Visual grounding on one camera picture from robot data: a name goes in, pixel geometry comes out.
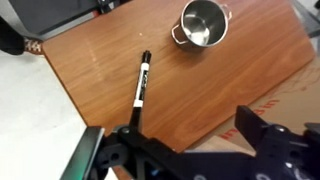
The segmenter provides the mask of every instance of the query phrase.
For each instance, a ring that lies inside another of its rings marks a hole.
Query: stainless steel pot
[[[210,0],[194,0],[182,11],[178,24],[171,30],[174,41],[182,46],[210,47],[226,35],[232,12],[226,4]]]

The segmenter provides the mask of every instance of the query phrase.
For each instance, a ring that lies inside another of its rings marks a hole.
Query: gray floor
[[[0,14],[10,11],[5,1]],[[315,1],[300,0],[317,14]],[[18,21],[15,26],[23,30]],[[311,39],[320,52],[318,41]],[[85,124],[49,64],[28,53],[0,52],[0,89],[0,179],[59,179]]]

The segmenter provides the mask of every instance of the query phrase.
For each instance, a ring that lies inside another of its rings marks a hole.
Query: wooden tabletop
[[[188,0],[135,0],[46,41],[46,57],[88,125],[128,123],[142,52],[152,54],[143,133],[180,151],[315,56],[287,0],[221,0],[225,39],[201,53],[171,38]]]

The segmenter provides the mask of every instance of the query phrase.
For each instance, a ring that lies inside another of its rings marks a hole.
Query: cardboard
[[[304,123],[320,123],[319,93],[320,58],[317,58],[249,107],[265,121],[281,124],[294,133],[302,134]],[[234,117],[216,128],[200,142],[199,147],[212,147],[212,144],[219,143],[216,136],[253,152],[235,129]]]

